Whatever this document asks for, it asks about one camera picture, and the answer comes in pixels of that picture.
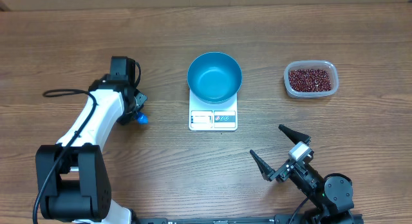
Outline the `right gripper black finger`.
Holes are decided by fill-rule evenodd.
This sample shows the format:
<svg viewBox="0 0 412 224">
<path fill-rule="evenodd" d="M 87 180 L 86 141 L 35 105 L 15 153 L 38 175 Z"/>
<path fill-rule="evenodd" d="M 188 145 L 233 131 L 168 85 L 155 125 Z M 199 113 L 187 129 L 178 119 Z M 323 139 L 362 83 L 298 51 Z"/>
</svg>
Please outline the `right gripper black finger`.
<svg viewBox="0 0 412 224">
<path fill-rule="evenodd" d="M 282 131 L 294 144 L 303 142 L 306 145 L 309 145 L 311 142 L 311 137 L 309 135 L 294 131 L 283 124 L 279 124 L 279 130 Z"/>
<path fill-rule="evenodd" d="M 262 158 L 260 158 L 252 149 L 250 150 L 250 155 L 256 162 L 263 179 L 266 181 L 272 181 L 275 178 L 275 170 L 271 168 L 271 166 L 269 166 Z"/>
</svg>

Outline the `blue plastic scoop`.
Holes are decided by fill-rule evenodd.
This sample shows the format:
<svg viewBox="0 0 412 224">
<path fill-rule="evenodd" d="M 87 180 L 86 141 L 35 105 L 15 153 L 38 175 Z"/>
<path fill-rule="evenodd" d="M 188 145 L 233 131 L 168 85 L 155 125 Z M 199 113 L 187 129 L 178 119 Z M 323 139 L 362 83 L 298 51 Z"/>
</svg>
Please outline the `blue plastic scoop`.
<svg viewBox="0 0 412 224">
<path fill-rule="evenodd" d="M 135 120 L 141 125 L 149 123 L 148 117 L 140 111 L 135 115 Z"/>
</svg>

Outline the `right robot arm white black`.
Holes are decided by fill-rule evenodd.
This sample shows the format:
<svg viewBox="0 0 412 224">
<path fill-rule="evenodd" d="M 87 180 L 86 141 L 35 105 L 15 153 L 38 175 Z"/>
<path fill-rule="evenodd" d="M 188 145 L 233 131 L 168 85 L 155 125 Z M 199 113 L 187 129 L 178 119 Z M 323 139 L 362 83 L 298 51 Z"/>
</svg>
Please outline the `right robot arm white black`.
<svg viewBox="0 0 412 224">
<path fill-rule="evenodd" d="M 264 180 L 285 182 L 291 180 L 306 196 L 293 214 L 277 214 L 276 223 L 362 223 L 362 218 L 351 213 L 354 208 L 353 184 L 345 175 L 331 173 L 322 177 L 310 162 L 314 151 L 311 137 L 294 131 L 283 124 L 281 130 L 293 143 L 288 159 L 277 170 L 271 168 L 253 150 L 250 155 L 256 162 Z"/>
</svg>

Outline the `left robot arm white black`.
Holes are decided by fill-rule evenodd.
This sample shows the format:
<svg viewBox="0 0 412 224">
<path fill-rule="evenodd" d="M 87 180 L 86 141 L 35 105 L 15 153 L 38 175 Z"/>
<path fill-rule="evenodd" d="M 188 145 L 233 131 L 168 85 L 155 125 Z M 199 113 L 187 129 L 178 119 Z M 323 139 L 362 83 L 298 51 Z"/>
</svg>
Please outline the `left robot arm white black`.
<svg viewBox="0 0 412 224">
<path fill-rule="evenodd" d="M 109 73 L 88 90 L 51 89 L 42 94 L 52 98 L 83 93 L 88 100 L 69 131 L 35 154 L 34 223 L 39 215 L 68 223 L 139 223 L 133 209 L 112 199 L 102 152 L 115 124 L 148 122 L 141 112 L 147 97 L 137 88 L 141 73 L 137 61 L 113 56 Z"/>
</svg>

